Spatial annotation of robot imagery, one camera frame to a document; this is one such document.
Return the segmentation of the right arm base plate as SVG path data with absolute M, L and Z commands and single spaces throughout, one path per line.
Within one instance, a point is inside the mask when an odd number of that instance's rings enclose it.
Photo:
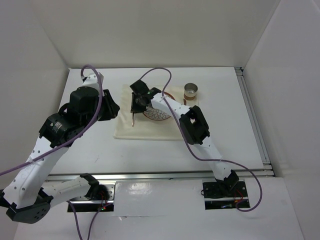
M 200 194 L 204 197 L 206 210 L 249 209 L 250 201 L 244 181 L 239 181 L 230 191 L 222 190 L 218 182 L 203 182 Z

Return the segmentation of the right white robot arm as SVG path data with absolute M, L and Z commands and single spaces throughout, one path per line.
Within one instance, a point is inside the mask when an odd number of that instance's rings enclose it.
M 132 90 L 132 110 L 141 113 L 147 107 L 151 107 L 177 120 L 187 146 L 194 146 L 199 152 L 200 160 L 208 162 L 211 167 L 214 178 L 219 183 L 220 194 L 230 196 L 236 189 L 239 177 L 231 165 L 223 161 L 222 155 L 210 137 L 209 125 L 201 109 L 197 105 L 181 104 L 156 87 L 150 89 L 140 79 L 131 84 L 130 88 Z

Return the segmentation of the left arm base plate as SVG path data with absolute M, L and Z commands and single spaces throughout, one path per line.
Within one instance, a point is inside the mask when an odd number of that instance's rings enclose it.
M 101 212 L 114 211 L 116 183 L 103 181 L 101 184 L 104 188 L 99 190 L 93 198 L 80 196 L 70 200 L 77 213 L 95 213 L 99 208 L 102 208 Z

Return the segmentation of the floral patterned ceramic plate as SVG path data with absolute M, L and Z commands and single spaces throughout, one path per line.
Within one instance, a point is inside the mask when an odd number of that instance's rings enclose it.
M 146 106 L 145 111 L 142 113 L 147 119 L 152 121 L 165 121 L 168 120 L 171 116 L 160 109 L 154 108 L 150 103 Z

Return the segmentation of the small metal cup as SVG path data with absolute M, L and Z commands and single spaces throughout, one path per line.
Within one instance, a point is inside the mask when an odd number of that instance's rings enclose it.
M 187 83 L 184 86 L 184 98 L 188 101 L 193 101 L 197 97 L 198 86 L 194 83 Z

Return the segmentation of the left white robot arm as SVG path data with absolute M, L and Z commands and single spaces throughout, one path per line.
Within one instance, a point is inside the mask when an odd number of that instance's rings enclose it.
M 101 73 L 84 77 L 82 86 L 74 90 L 69 102 L 50 115 L 41 129 L 25 165 L 13 181 L 0 191 L 0 205 L 14 222 L 34 224 L 51 208 L 74 198 L 107 202 L 109 190 L 89 173 L 73 180 L 44 186 L 44 182 L 60 158 L 97 121 L 116 118 L 119 106 L 109 90 L 100 89 Z

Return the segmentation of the cream cloth napkin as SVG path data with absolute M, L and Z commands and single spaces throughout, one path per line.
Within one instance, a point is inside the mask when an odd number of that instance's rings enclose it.
M 124 84 L 120 95 L 120 110 L 116 117 L 117 123 L 113 137 L 123 140 L 180 141 L 181 133 L 175 120 L 170 117 L 164 121 L 153 121 L 143 113 L 134 114 L 132 127 L 132 90 Z

